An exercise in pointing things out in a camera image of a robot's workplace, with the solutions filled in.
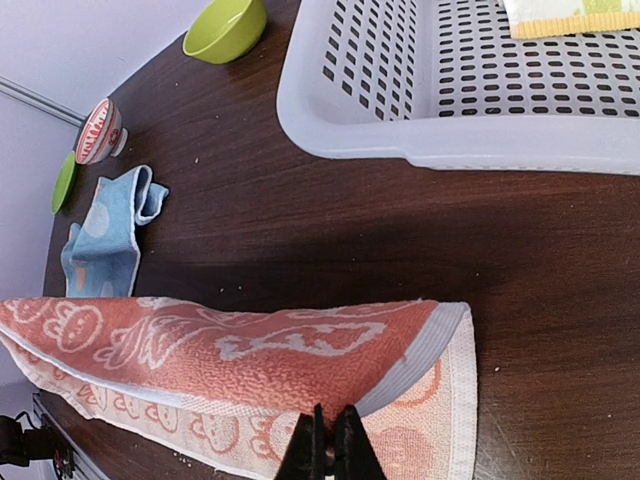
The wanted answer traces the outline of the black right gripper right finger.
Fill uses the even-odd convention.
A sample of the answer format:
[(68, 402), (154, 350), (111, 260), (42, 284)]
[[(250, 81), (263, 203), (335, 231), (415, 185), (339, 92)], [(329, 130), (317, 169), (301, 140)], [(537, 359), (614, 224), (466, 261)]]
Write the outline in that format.
[(386, 480), (357, 409), (346, 406), (334, 425), (334, 478)]

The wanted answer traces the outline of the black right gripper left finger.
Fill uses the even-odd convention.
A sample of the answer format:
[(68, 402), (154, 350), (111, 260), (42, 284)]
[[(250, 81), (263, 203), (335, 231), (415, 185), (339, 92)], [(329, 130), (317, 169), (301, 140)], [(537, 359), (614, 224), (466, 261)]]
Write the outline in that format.
[(300, 414), (275, 480), (321, 480), (326, 477), (326, 432), (323, 409)]

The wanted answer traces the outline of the orange bunny towel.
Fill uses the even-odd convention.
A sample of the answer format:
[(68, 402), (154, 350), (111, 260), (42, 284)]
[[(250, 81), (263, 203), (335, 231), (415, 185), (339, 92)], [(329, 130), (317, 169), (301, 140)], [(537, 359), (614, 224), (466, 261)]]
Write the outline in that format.
[(390, 479), (469, 479), (472, 315), (413, 300), (274, 313), (170, 298), (8, 300), (1, 341), (38, 388), (222, 471), (272, 478), (300, 414), (356, 407)]

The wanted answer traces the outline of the white perforated plastic basket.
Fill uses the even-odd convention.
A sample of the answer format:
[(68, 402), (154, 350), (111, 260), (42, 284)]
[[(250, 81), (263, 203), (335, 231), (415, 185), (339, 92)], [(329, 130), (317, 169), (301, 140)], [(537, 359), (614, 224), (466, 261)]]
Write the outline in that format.
[(639, 31), (511, 34), (510, 1), (304, 1), (277, 114), (306, 152), (433, 170), (639, 171)]

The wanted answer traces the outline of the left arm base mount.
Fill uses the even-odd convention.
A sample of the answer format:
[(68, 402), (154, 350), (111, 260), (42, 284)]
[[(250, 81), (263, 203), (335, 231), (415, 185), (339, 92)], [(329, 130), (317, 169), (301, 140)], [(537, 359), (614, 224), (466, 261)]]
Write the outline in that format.
[(1, 416), (1, 465), (36, 464), (48, 468), (53, 479), (108, 479), (44, 406), (40, 393), (32, 395), (32, 403), (31, 412)]

